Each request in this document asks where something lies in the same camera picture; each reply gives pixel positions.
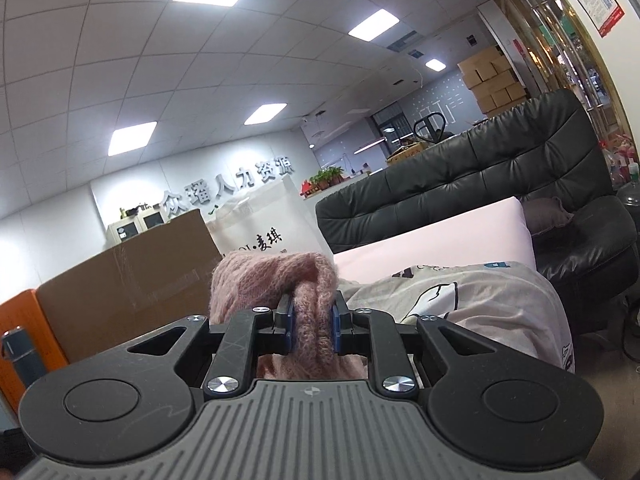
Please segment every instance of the orange chair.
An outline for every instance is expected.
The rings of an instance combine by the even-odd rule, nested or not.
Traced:
[[[44,316],[35,290],[25,290],[0,304],[0,334],[21,326],[29,333],[48,371],[68,365],[68,361]],[[0,359],[0,390],[14,411],[24,393],[24,386],[12,364]]]

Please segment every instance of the brown cushion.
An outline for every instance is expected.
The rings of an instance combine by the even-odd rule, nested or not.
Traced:
[[[562,202],[553,198],[535,198],[522,204],[527,229],[531,236],[538,236],[556,227],[564,227],[574,217],[562,207]]]

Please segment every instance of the brown cardboard box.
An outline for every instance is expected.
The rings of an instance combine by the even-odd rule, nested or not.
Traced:
[[[516,99],[520,99],[524,97],[527,93],[524,90],[524,86],[520,83],[514,83],[512,85],[507,86],[507,92],[509,93],[510,101],[515,101]]]
[[[198,210],[44,283],[38,302],[69,362],[190,314],[206,314],[222,257]]]
[[[497,45],[490,46],[489,48],[481,50],[474,56],[471,56],[468,59],[465,59],[464,61],[458,63],[458,68],[463,74],[467,74],[475,70],[478,64],[491,62],[492,60],[500,56],[503,56],[500,47],[498,47]]]
[[[488,81],[484,81],[473,87],[471,91],[474,93],[477,100],[482,97],[486,97],[487,95],[495,94],[498,90],[507,88],[507,86],[512,85],[517,81],[518,79],[516,78],[513,70],[507,70],[507,72],[502,72],[496,77],[492,77]]]
[[[494,99],[495,108],[500,108],[501,106],[504,106],[505,104],[513,101],[513,99],[509,97],[509,93],[507,92],[506,88],[503,88],[502,90],[498,90],[496,93],[491,94],[491,97]]]
[[[508,104],[505,104],[504,106],[496,108],[495,110],[491,110],[486,116],[491,119],[491,118],[495,117],[496,115],[500,115],[502,112],[506,112],[507,110],[511,110],[514,106],[522,104],[526,100],[527,100],[526,97],[523,97],[521,99],[517,99],[517,100],[512,101],[512,102],[510,102]]]
[[[495,110],[496,108],[494,99],[490,95],[479,98],[478,107],[483,114],[490,112],[491,110]]]
[[[478,65],[476,65],[476,72],[478,72],[482,81],[487,81],[488,79],[498,75],[494,66],[490,62],[478,63]]]
[[[474,86],[479,85],[482,82],[482,79],[480,79],[478,72],[473,70],[468,74],[463,73],[462,81],[465,83],[467,88],[473,88]]]
[[[494,66],[495,71],[499,74],[502,72],[506,72],[511,68],[511,63],[506,56],[500,56],[492,60],[491,64]]]

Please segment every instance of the white paper bag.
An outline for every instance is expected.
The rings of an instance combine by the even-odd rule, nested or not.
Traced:
[[[216,210],[207,222],[213,241],[225,256],[231,251],[264,254],[333,254],[316,216],[304,203],[289,175],[236,196]]]

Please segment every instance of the pink fuzzy fabric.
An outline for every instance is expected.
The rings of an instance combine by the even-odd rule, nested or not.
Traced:
[[[281,380],[363,379],[359,356],[337,356],[330,313],[337,276],[319,253],[228,254],[213,273],[209,320],[228,322],[241,308],[276,308],[283,294],[293,296],[296,346],[288,356],[266,355],[258,361],[259,378]]]

